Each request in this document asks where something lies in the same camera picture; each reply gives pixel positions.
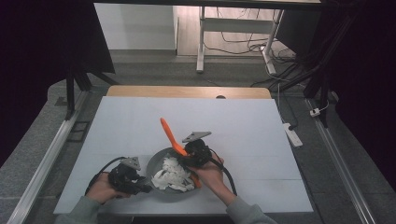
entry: white power strip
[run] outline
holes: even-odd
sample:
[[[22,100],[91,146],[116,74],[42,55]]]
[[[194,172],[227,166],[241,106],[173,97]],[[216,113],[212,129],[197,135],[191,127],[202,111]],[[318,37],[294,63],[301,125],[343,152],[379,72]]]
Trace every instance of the white power strip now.
[[[283,127],[285,128],[286,135],[288,136],[289,140],[291,141],[291,144],[294,147],[300,147],[303,145],[301,142],[300,138],[298,137],[297,133],[294,130],[289,130],[289,123],[284,123]]]

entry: wooden floor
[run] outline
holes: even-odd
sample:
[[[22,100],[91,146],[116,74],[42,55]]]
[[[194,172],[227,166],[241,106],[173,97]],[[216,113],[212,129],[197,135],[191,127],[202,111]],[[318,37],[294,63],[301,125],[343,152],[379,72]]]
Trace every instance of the wooden floor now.
[[[200,32],[199,10],[198,7],[176,7],[178,16],[177,55],[179,56],[197,55]],[[218,12],[216,7],[206,7],[205,16],[207,18],[270,21],[273,19],[274,11],[272,9],[219,7]],[[249,46],[265,44],[267,37],[268,35],[260,34],[205,32],[204,43],[207,46],[205,55],[261,57],[258,49],[254,49],[255,52],[251,51],[243,54],[240,54],[240,52],[249,51]],[[281,50],[285,48],[280,42],[275,42],[273,45],[273,49]],[[236,54],[213,49],[222,49]]]

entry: black curtain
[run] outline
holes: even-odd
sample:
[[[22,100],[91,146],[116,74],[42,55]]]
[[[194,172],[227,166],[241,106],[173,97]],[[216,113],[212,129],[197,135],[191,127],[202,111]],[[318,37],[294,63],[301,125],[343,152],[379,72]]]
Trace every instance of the black curtain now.
[[[79,72],[114,73],[93,3],[0,3],[0,165],[47,102],[50,85]]]
[[[367,1],[330,66],[337,113],[394,189],[395,9],[392,1]]]

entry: sleeve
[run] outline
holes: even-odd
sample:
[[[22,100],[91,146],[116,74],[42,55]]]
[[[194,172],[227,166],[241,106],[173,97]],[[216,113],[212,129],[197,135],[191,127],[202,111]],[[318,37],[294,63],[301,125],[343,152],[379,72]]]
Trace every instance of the sleeve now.
[[[257,204],[249,205],[236,197],[226,209],[227,214],[235,224],[276,224],[266,216]]]
[[[55,224],[95,224],[101,204],[82,196],[72,212],[57,216]]]

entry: white tabletop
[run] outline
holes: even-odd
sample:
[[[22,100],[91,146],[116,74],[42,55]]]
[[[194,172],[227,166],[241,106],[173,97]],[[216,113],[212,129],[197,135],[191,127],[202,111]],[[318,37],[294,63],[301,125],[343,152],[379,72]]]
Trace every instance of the white tabletop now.
[[[238,195],[247,203],[270,213],[313,211],[274,100],[112,96],[99,105],[54,213],[69,213],[91,178],[118,156],[137,156],[139,174],[146,175],[149,159],[170,147],[160,118],[167,120],[179,143],[191,132],[212,132],[203,140],[224,158]],[[219,215],[225,214],[225,206],[203,186],[179,195],[139,193],[113,200],[101,212]]]

